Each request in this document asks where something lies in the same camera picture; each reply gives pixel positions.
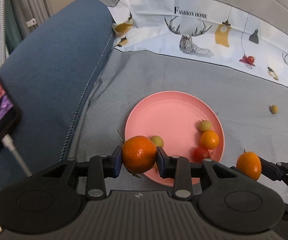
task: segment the orange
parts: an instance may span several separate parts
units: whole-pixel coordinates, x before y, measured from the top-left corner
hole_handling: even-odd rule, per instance
[[[137,174],[150,170],[156,161],[156,146],[145,136],[134,136],[122,146],[122,161],[125,168]]]
[[[236,162],[236,168],[254,180],[258,180],[262,173],[261,161],[254,152],[245,152],[239,156]]]
[[[200,138],[200,146],[208,150],[215,149],[218,142],[219,137],[217,133],[212,130],[205,131]]]

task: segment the green fruit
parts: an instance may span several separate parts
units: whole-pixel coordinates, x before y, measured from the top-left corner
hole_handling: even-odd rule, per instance
[[[270,107],[270,111],[271,111],[272,114],[277,114],[278,113],[278,106],[272,105]]]
[[[201,132],[205,132],[205,131],[208,131],[208,130],[212,130],[212,123],[210,121],[207,121],[207,120],[203,120],[200,122],[199,126],[198,126],[198,129],[201,131]]]
[[[164,146],[164,141],[161,137],[155,135],[151,138],[151,141],[156,145],[156,147],[160,146],[163,147]]]

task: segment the ribbed gray panel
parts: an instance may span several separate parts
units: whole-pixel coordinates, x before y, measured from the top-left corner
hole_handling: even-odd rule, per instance
[[[189,202],[165,191],[113,191],[110,197],[87,203],[68,226],[27,236],[4,230],[0,240],[281,240],[275,232],[236,235],[207,224]]]

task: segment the plate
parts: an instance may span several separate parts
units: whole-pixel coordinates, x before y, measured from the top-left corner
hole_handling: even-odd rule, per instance
[[[136,135],[151,138],[162,137],[164,151],[168,156],[179,155],[193,162],[192,154],[198,147],[201,132],[198,125],[202,120],[212,122],[219,136],[219,144],[210,150],[211,158],[219,162],[224,152],[224,132],[222,125],[212,109],[198,98],[183,92],[164,91],[152,94],[140,101],[131,111],[125,127],[125,139]],[[173,186],[173,179],[162,179],[157,169],[144,173],[151,180]],[[192,183],[199,178],[192,178]]]

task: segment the red tomato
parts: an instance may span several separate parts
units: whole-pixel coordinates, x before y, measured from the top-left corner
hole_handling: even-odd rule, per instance
[[[198,147],[193,152],[193,160],[197,163],[202,163],[202,160],[211,158],[210,152],[205,148]]]
[[[246,61],[248,64],[254,64],[255,58],[253,56],[248,56]]]

